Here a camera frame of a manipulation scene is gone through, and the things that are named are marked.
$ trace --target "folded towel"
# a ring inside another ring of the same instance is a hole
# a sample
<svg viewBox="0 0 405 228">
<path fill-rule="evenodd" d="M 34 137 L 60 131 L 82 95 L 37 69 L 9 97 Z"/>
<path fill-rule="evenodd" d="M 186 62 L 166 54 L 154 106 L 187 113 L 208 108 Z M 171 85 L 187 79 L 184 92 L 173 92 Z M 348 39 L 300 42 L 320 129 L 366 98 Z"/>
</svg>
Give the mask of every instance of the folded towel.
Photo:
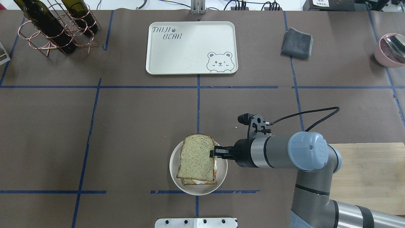
<svg viewBox="0 0 405 228">
<path fill-rule="evenodd" d="M 281 52 L 298 58 L 309 58 L 312 49 L 312 36 L 300 32 L 295 28 L 289 28 L 284 34 Z"/>
</svg>

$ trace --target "white metal plate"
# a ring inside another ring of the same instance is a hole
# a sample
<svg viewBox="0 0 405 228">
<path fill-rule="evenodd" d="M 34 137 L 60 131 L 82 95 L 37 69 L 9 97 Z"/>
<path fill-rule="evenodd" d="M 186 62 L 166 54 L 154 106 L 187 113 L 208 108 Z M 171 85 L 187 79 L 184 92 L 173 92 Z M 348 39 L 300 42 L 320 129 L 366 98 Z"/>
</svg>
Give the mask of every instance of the white metal plate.
<svg viewBox="0 0 405 228">
<path fill-rule="evenodd" d="M 155 228 L 237 228 L 237 218 L 176 218 L 158 219 Z"/>
<path fill-rule="evenodd" d="M 231 22 L 154 22 L 149 26 L 146 71 L 230 74 L 238 69 Z"/>
<path fill-rule="evenodd" d="M 217 188 L 221 186 L 223 181 L 225 180 L 226 173 L 228 172 L 228 160 L 226 159 L 216 159 L 216 170 L 217 173 L 215 175 L 215 178 L 217 180 L 216 185 L 186 185 L 184 186 L 181 183 L 181 179 L 177 178 L 177 172 L 179 170 L 180 166 L 180 152 L 181 152 L 181 147 L 183 146 L 183 142 L 181 141 L 176 148 L 173 150 L 172 155 L 170 156 L 170 161 L 169 161 L 169 170 L 170 170 L 170 176 L 172 177 L 173 182 L 175 185 L 182 190 L 183 192 L 194 195 L 194 196 L 202 196 L 209 194 L 213 191 L 215 191 Z"/>
</svg>

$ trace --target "light blue joint cap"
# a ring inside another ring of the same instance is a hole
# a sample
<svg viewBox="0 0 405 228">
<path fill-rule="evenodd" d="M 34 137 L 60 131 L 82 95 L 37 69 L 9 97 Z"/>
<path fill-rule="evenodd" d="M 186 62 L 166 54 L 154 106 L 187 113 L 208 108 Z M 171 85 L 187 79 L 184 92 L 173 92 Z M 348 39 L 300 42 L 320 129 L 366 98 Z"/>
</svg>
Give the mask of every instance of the light blue joint cap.
<svg viewBox="0 0 405 228">
<path fill-rule="evenodd" d="M 291 161 L 300 170 L 318 170 L 328 163 L 328 143 L 317 132 L 295 133 L 288 141 L 287 149 Z"/>
<path fill-rule="evenodd" d="M 313 228 L 313 227 L 291 210 L 290 228 Z"/>
<path fill-rule="evenodd" d="M 336 173 L 337 171 L 339 171 L 340 167 L 342 167 L 343 158 L 342 158 L 342 155 L 340 154 L 340 152 L 335 147 L 333 147 L 331 145 L 329 145 L 329 146 L 333 148 L 333 150 L 335 151 L 336 156 L 337 156 L 337 167 L 336 167 L 336 170 L 333 172 L 333 173 Z"/>
</svg>

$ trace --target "white plate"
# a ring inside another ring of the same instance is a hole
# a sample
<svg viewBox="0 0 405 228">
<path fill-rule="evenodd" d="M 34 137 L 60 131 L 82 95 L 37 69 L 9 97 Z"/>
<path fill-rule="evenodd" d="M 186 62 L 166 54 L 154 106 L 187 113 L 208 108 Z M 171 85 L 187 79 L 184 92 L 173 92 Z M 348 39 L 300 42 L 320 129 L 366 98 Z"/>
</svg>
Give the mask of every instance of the white plate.
<svg viewBox="0 0 405 228">
<path fill-rule="evenodd" d="M 154 22 L 146 71 L 152 75 L 231 74 L 238 69 L 231 22 Z"/>
<path fill-rule="evenodd" d="M 176 184 L 176 186 L 182 190 L 185 193 L 188 193 L 190 195 L 194 196 L 202 196 L 202 195 L 207 195 L 213 191 L 215 191 L 219 186 L 221 186 L 222 182 L 225 180 L 226 173 L 228 172 L 228 161 L 226 159 L 217 159 L 216 165 L 217 165 L 217 175 L 216 175 L 216 180 L 217 184 L 216 185 L 186 185 L 183 186 L 181 183 L 181 178 L 177 178 L 177 172 L 179 170 L 180 166 L 180 151 L 181 147 L 183 146 L 183 141 L 181 141 L 177 147 L 173 150 L 172 156 L 170 157 L 170 162 L 169 162 L 169 169 L 170 169 L 170 175 L 172 177 L 173 182 Z"/>
</svg>

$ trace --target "pink bowl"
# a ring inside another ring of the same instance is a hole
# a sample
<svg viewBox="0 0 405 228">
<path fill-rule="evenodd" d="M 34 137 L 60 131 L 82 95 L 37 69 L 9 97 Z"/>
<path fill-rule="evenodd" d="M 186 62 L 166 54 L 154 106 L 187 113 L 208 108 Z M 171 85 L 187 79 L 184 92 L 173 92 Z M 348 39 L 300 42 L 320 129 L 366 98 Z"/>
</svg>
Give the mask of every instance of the pink bowl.
<svg viewBox="0 0 405 228">
<path fill-rule="evenodd" d="M 396 35 L 396 33 L 388 33 L 386 35 L 383 35 L 381 39 L 378 41 L 377 46 L 375 47 L 374 50 L 374 57 L 375 59 L 383 66 L 385 67 L 402 67 L 405 66 L 405 63 L 397 62 L 392 59 L 390 59 L 386 54 L 384 54 L 383 50 L 386 51 L 388 47 L 388 44 L 385 42 L 384 38 L 390 37 Z"/>
</svg>

